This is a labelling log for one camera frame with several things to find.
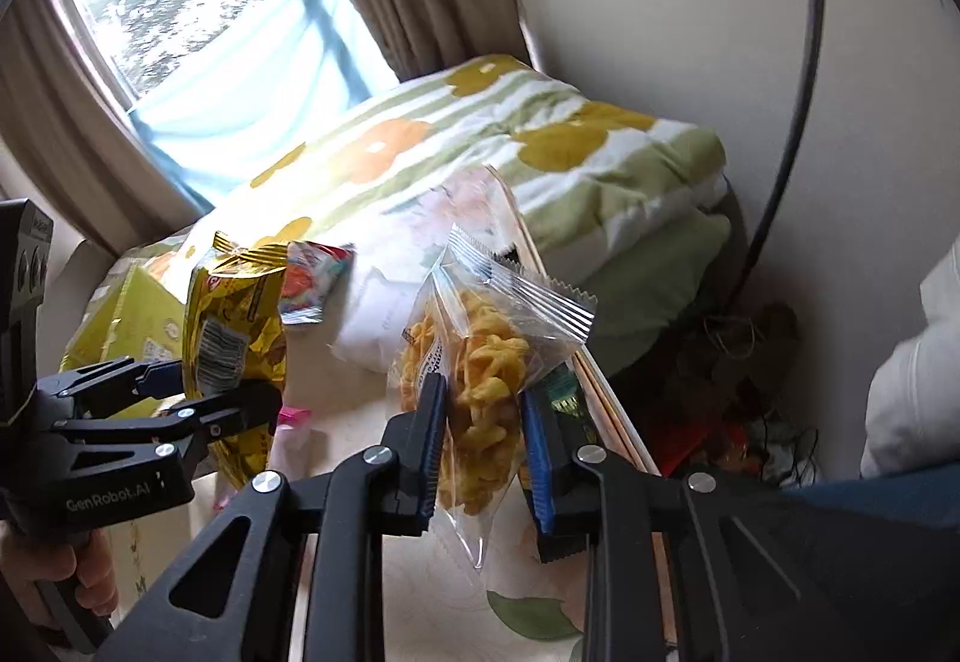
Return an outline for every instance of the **snack bag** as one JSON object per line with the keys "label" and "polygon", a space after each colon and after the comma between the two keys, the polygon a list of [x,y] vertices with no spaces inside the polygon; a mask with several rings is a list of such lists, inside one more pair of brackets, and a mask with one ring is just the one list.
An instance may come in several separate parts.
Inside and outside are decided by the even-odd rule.
{"label": "snack bag", "polygon": [[494,260],[459,227],[416,297],[392,385],[411,411],[428,373],[448,379],[437,497],[476,569],[522,461],[517,394],[584,345],[595,309],[579,290]]}
{"label": "snack bag", "polygon": [[[184,393],[199,399],[261,378],[282,388],[286,340],[277,304],[286,243],[253,250],[221,232],[190,278],[184,316]],[[270,427],[256,427],[210,445],[220,471],[240,489],[267,465]]]}
{"label": "snack bag", "polygon": [[335,248],[317,242],[287,245],[287,274],[280,294],[284,326],[323,323],[323,304],[353,258],[353,247]]}

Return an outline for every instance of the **yellow box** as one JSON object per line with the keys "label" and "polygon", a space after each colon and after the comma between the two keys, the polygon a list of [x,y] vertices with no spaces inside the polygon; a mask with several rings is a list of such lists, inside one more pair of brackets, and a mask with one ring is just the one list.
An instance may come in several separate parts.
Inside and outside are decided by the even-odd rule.
{"label": "yellow box", "polygon": [[[66,347],[61,372],[125,355],[138,361],[179,358],[183,324],[184,305],[179,299],[148,272],[131,267],[77,329]],[[157,405],[157,400],[142,400],[116,417],[149,416]]]}

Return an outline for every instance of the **hand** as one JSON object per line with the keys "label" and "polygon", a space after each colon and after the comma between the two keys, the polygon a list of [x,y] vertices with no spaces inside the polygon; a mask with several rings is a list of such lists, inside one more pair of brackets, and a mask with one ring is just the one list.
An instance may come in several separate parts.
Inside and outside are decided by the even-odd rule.
{"label": "hand", "polygon": [[55,626],[34,585],[38,580],[56,582],[76,573],[78,605],[98,616],[112,614],[119,601],[113,560],[102,529],[90,532],[88,545],[74,552],[70,546],[38,543],[0,522],[0,572],[35,625]]}

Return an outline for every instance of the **white cloth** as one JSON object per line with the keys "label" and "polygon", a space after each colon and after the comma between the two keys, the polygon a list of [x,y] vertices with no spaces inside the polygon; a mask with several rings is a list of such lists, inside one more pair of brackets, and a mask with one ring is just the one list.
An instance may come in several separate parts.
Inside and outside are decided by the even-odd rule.
{"label": "white cloth", "polygon": [[920,285],[929,326],[896,346],[867,399],[864,478],[960,459],[960,237]]}
{"label": "white cloth", "polygon": [[357,293],[350,291],[344,325],[330,352],[339,360],[387,374],[403,349],[403,328],[418,291],[416,283],[387,280],[379,269],[371,269]]}

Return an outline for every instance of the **fried snack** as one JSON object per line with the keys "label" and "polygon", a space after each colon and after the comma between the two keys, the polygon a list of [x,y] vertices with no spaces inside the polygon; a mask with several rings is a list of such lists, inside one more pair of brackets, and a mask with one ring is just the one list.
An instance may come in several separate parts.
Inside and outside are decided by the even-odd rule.
{"label": "fried snack", "polygon": [[[489,299],[469,289],[458,296],[469,327],[455,346],[438,494],[443,507],[462,505],[464,513],[475,516],[510,480],[520,446],[517,392],[526,379],[530,345]],[[428,302],[424,318],[408,329],[400,373],[405,411],[416,408],[422,363],[438,338],[435,310],[435,302]]]}

